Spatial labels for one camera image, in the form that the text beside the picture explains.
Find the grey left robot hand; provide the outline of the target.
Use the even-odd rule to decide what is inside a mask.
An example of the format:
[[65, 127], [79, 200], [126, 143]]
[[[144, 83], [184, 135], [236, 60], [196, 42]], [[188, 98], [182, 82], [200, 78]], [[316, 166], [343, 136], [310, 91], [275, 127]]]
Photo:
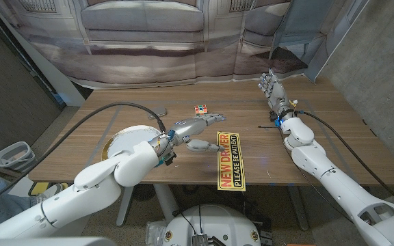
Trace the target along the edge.
[[213, 123], [221, 122], [225, 119], [223, 115], [209, 113], [197, 115], [176, 122], [171, 126], [168, 133], [163, 133], [149, 141], [157, 156], [162, 158], [173, 150], [173, 147], [186, 144], [187, 149], [192, 152], [222, 152], [225, 147], [209, 143], [199, 139], [192, 139], [192, 135], [201, 134], [205, 128]]

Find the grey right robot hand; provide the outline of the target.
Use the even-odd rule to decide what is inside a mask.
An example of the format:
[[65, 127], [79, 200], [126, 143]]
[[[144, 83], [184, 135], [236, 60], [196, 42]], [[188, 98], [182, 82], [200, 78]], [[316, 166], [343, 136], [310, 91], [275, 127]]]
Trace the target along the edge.
[[258, 87], [264, 93], [270, 106], [270, 120], [274, 122], [292, 118], [294, 110], [290, 107], [287, 93], [274, 71], [270, 68], [267, 74], [263, 73], [260, 76], [260, 80]]

